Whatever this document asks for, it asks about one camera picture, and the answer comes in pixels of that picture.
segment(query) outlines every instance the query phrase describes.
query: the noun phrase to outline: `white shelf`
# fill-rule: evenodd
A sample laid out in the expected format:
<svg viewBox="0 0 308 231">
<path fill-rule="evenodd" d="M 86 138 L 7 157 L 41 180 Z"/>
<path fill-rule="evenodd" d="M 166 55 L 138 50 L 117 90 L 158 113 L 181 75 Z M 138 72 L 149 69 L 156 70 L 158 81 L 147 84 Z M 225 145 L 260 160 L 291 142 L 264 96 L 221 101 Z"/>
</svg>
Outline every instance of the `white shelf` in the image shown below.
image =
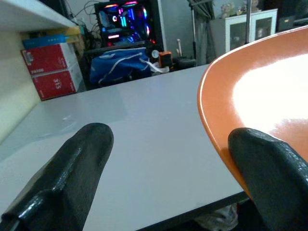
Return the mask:
<svg viewBox="0 0 308 231">
<path fill-rule="evenodd" d="M 0 0 L 0 31 L 36 31 L 75 26 L 38 0 Z"/>
</svg>

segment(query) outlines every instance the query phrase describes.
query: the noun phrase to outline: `white cabinet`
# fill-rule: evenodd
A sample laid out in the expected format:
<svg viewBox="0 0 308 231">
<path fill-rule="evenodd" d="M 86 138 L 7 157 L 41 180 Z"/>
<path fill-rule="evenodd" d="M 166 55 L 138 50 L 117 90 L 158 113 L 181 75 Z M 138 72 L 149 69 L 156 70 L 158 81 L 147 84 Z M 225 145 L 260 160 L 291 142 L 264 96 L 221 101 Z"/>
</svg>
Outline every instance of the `white cabinet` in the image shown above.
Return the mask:
<svg viewBox="0 0 308 231">
<path fill-rule="evenodd" d="M 275 33 L 277 9 L 251 14 L 250 41 Z M 210 21 L 216 56 L 223 55 L 246 42 L 246 14 Z"/>
</svg>

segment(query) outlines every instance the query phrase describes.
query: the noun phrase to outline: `white desk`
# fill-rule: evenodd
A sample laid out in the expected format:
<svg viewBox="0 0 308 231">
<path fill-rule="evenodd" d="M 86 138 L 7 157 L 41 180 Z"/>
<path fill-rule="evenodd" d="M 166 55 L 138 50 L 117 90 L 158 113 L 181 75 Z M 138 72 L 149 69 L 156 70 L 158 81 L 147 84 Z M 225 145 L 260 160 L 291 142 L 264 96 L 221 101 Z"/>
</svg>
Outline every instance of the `white desk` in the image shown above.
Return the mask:
<svg viewBox="0 0 308 231">
<path fill-rule="evenodd" d="M 91 122 L 108 124 L 115 142 L 85 231 L 138 230 L 241 193 L 198 115 L 197 89 L 205 69 L 37 105 L 0 146 L 0 213 L 60 146 Z"/>
</svg>

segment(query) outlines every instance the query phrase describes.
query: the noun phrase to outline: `red cardboard box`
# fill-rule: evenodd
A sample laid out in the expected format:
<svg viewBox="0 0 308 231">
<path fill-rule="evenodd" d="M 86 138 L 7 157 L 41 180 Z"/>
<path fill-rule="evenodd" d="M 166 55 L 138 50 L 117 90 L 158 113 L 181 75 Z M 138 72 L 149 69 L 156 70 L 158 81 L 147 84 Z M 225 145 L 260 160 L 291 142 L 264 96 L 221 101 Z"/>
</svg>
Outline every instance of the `red cardboard box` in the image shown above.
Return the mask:
<svg viewBox="0 0 308 231">
<path fill-rule="evenodd" d="M 41 100 L 75 93 L 82 81 L 78 63 L 64 71 L 50 72 L 32 77 Z"/>
<path fill-rule="evenodd" d="M 65 70 L 77 62 L 74 47 L 70 43 L 22 50 L 21 53 L 30 75 Z"/>
</svg>

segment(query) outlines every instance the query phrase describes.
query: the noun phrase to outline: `floor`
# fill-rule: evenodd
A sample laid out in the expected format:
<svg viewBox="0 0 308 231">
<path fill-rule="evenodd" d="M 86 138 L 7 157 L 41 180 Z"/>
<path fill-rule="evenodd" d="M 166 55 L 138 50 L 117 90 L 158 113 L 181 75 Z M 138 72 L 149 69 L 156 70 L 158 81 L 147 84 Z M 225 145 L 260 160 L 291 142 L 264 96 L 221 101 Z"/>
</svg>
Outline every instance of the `floor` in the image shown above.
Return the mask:
<svg viewBox="0 0 308 231">
<path fill-rule="evenodd" d="M 239 224 L 232 231 L 269 231 L 255 205 L 248 200 L 239 207 Z M 189 221 L 166 231 L 207 231 L 195 221 Z"/>
</svg>

